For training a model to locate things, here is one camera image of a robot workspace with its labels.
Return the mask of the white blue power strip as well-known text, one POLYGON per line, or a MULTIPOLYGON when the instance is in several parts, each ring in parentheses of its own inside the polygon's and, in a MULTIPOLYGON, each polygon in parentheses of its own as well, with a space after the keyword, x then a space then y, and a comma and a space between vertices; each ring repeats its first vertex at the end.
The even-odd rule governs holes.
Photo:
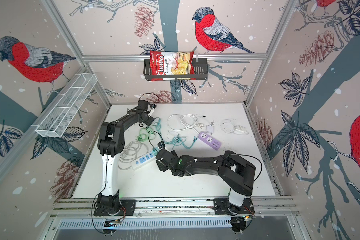
POLYGON ((159 151, 158 148, 154 148, 151 152, 147 153, 146 155, 133 160, 131 162, 132 169, 137 170, 143 166, 146 166, 148 163, 155 161, 158 151, 159 151))

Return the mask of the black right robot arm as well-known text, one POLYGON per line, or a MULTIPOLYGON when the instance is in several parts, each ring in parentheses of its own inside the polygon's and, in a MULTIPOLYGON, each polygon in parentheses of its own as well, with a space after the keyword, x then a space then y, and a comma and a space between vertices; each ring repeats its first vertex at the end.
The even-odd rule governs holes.
POLYGON ((219 176, 231 188, 228 197, 231 206, 241 207, 244 199, 253 194, 256 166, 232 151, 225 151, 217 157, 201 158, 190 155, 179 157, 175 151, 160 148, 156 163, 161 172, 169 170, 177 177, 200 174, 219 176))

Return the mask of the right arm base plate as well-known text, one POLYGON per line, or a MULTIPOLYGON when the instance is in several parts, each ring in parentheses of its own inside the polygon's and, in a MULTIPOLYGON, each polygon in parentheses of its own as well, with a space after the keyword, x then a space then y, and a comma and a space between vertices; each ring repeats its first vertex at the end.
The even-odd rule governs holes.
POLYGON ((235 206, 229 203, 228 198, 213 199, 213 210, 216 215, 255 215, 254 205, 251 198, 244 199, 241 206, 235 206))

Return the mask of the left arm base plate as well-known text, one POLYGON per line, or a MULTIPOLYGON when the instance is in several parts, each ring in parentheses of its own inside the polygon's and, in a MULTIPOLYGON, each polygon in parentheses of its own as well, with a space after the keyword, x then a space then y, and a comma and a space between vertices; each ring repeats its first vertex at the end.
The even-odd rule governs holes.
POLYGON ((112 203, 108 200, 96 200, 94 206, 95 217, 112 217, 112 216, 133 216, 136 200, 115 200, 112 203))

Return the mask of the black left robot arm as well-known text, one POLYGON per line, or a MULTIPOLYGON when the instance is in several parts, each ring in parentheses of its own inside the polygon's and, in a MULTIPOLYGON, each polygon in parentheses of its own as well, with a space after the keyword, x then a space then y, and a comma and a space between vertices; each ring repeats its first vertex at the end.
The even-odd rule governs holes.
POLYGON ((154 121, 152 112, 156 106, 146 100, 139 100, 138 105, 127 110, 123 117, 101 125, 98 149, 103 163, 103 182, 97 199, 97 209, 118 211, 122 208, 117 173, 119 158, 125 148, 125 131, 134 124, 149 127, 154 121))

